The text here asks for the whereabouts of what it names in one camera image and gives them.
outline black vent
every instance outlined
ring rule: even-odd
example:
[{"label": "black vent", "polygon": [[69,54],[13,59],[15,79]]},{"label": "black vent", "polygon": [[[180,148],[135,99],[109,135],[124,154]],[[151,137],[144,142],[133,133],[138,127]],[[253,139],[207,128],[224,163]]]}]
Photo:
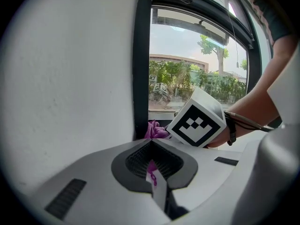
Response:
[{"label": "black vent", "polygon": [[86,181],[80,179],[71,180],[63,190],[49,203],[45,210],[57,217],[58,219],[63,219],[76,198],[85,186]]},{"label": "black vent", "polygon": [[183,160],[179,156],[153,142],[130,154],[126,158],[125,164],[134,175],[146,179],[147,167],[152,159],[165,180],[183,166]]}]

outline cloudy sky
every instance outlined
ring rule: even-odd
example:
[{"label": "cloudy sky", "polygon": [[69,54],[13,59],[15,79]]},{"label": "cloudy sky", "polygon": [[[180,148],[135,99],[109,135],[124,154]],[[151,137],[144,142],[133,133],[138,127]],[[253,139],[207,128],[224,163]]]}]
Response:
[{"label": "cloudy sky", "polygon": [[[185,58],[204,61],[209,64],[209,71],[218,70],[217,55],[204,55],[201,53],[200,34],[187,29],[175,28],[167,25],[151,24],[150,29],[150,53],[180,56]],[[224,59],[224,71],[233,71],[243,77],[247,72],[237,68],[237,61],[240,64],[247,54],[234,39],[230,38],[226,46],[229,57]]]}]

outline window frame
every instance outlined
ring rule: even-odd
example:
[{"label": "window frame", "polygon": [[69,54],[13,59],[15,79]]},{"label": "window frame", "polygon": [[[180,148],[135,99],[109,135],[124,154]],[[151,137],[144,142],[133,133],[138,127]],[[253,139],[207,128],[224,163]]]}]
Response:
[{"label": "window frame", "polygon": [[143,138],[147,131],[148,120],[154,117],[162,118],[163,113],[149,112],[148,78],[149,78],[149,40],[150,14],[152,6],[173,8],[192,16],[197,16],[206,22],[235,37],[247,51],[248,71],[246,94],[248,94],[259,80],[262,73],[260,47],[254,25],[241,0],[237,0],[245,13],[251,31],[232,15],[226,8],[213,0],[193,0],[185,4],[180,0],[139,0],[135,15],[134,45],[133,45],[133,102],[136,138]]}]

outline white panel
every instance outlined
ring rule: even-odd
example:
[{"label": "white panel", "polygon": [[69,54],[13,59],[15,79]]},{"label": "white panel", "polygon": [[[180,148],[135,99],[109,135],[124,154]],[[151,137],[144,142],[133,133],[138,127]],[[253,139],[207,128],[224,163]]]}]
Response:
[{"label": "white panel", "polygon": [[1,154],[25,194],[132,141],[137,0],[27,0],[2,44]]}]

